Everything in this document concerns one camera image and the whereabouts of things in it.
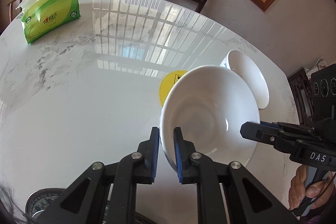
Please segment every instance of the black speaker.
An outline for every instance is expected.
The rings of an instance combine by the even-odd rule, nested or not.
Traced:
[[[333,117],[336,107],[336,64],[311,75],[314,117],[316,120]]]

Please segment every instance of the ceramic bowl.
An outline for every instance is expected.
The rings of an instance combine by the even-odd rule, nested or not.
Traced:
[[[220,66],[201,66],[182,76],[169,92],[160,118],[161,144],[174,170],[175,127],[212,160],[224,164],[236,160],[246,165],[257,145],[240,135],[241,125],[247,121],[260,123],[260,118],[244,80]]]

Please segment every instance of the hair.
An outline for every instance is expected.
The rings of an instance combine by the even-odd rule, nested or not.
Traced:
[[[0,219],[7,220],[5,224],[38,224],[36,219],[33,219],[16,205],[13,199],[13,189],[1,183],[0,207],[2,207],[2,210],[0,210]]]

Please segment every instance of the bowl rim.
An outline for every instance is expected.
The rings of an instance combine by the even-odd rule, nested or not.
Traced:
[[[175,89],[177,88],[177,86],[179,85],[179,83],[181,83],[181,80],[183,80],[184,78],[186,78],[188,75],[194,73],[195,71],[198,71],[198,70],[202,70],[202,69],[207,69],[207,68],[217,68],[218,70],[225,70],[225,72],[229,72],[229,74],[232,74],[232,75],[236,75],[237,77],[239,77],[244,83],[245,85],[248,87],[248,89],[250,90],[249,86],[247,85],[247,83],[238,75],[236,74],[234,71],[232,70],[229,70],[227,68],[224,68],[224,67],[221,67],[221,66],[218,66],[218,65],[203,65],[203,66],[199,66],[197,68],[194,68],[190,71],[188,71],[186,74],[184,74],[179,80],[178,82],[172,87],[172,89],[169,91],[168,93],[168,96],[163,104],[163,107],[162,107],[162,110],[161,110],[161,116],[160,116],[160,142],[161,142],[161,145],[162,145],[162,148],[163,148],[163,152],[170,164],[170,166],[177,172],[177,168],[176,168],[176,164],[174,163],[173,159],[171,158],[171,156],[169,155],[169,152],[168,152],[168,149],[167,149],[167,145],[165,143],[165,140],[163,138],[163,117],[164,117],[164,113],[166,112],[166,108],[167,108],[167,103],[170,99],[170,97],[172,97],[172,94],[174,93]],[[251,95],[252,95],[252,98],[254,99],[254,102],[255,102],[255,106],[256,106],[256,109],[258,110],[257,111],[257,116],[258,116],[258,123],[260,123],[260,114],[259,114],[259,109],[258,109],[258,104],[255,100],[255,97],[251,91]],[[255,144],[255,147],[254,147],[254,151],[252,153],[252,156],[251,158],[253,157],[254,153],[255,153],[255,150],[257,148],[257,143]]]

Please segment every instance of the black cable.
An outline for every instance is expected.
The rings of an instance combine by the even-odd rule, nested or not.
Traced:
[[[312,201],[308,202],[304,202],[304,203],[301,203],[300,206],[298,208],[294,208],[293,210],[290,210],[291,213],[295,213],[297,210],[301,210],[302,208],[307,208],[309,205],[313,204],[316,200],[318,200],[324,193],[325,191],[330,187],[331,183],[334,182],[334,179],[336,177],[336,172],[335,174],[333,175],[332,179],[329,181],[327,187]]]

